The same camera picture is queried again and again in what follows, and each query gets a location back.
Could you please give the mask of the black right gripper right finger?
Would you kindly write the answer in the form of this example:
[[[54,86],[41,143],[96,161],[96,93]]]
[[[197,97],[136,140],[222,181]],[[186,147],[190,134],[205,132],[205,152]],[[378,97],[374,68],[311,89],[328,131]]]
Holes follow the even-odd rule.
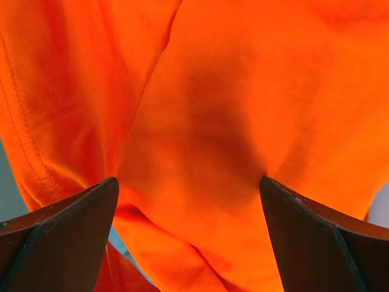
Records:
[[[264,177],[260,197],[284,291],[388,291],[388,229]]]

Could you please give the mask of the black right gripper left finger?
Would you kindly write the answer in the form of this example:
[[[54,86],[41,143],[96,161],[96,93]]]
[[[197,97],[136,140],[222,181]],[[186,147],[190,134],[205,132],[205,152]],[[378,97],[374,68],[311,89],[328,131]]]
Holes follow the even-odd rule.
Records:
[[[119,182],[1,222],[1,291],[94,291]]]

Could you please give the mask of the orange t-shirt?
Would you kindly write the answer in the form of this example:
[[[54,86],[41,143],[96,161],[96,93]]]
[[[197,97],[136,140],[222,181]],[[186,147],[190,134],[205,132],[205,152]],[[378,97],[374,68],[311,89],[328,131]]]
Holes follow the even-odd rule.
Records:
[[[388,182],[388,2],[2,1],[1,140],[30,210],[118,179],[97,291],[281,291],[260,179]]]

